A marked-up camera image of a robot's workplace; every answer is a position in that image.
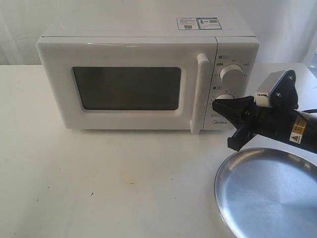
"label sticker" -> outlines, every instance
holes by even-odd
[[[221,30],[222,27],[216,17],[199,17],[197,18],[199,29],[201,30]]]
[[[295,142],[298,144],[301,143],[304,131],[307,126],[307,121],[304,118],[297,116],[296,121],[293,125],[291,135],[289,137],[289,141]]]
[[[178,18],[178,30],[199,30],[196,18]]]

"robotic arm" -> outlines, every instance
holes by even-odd
[[[228,147],[239,151],[257,134],[317,154],[317,117],[299,112],[293,70],[271,73],[258,88],[255,98],[216,99],[213,110],[237,129]]]

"microwave control panel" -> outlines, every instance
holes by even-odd
[[[259,44],[255,37],[217,37],[218,48],[211,79],[204,130],[233,125],[212,109],[215,99],[244,97]]]

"round metal tray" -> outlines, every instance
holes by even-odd
[[[214,185],[223,220],[241,238],[316,238],[317,168],[284,151],[240,151]]]

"microwave door handle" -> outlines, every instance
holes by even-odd
[[[197,56],[198,73],[194,98],[193,116],[190,121],[192,134],[198,134],[204,127],[205,114],[211,86],[211,63],[206,54]]]

